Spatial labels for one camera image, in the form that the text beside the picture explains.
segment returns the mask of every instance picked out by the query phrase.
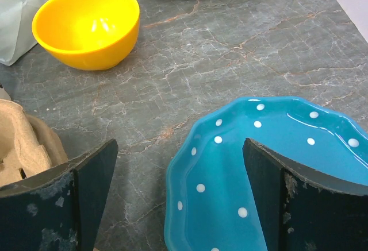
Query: countertop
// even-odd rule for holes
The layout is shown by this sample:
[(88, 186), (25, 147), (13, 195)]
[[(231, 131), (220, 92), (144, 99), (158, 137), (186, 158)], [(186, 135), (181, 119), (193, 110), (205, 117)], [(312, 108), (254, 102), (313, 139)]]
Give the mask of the countertop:
[(336, 0), (138, 2), (136, 48), (111, 70), (66, 67), (39, 45), (0, 66), (70, 158), (117, 139), (101, 251), (166, 250), (166, 167), (193, 123), (235, 98), (301, 96), (368, 129), (368, 45)]

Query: plate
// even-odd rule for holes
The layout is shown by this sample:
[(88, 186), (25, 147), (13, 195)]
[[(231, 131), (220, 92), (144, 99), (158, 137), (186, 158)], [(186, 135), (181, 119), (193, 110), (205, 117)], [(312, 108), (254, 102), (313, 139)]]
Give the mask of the plate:
[(298, 97), (240, 98), (197, 121), (167, 168), (169, 251), (267, 251), (243, 161), (246, 138), (368, 186), (367, 134), (350, 117)]

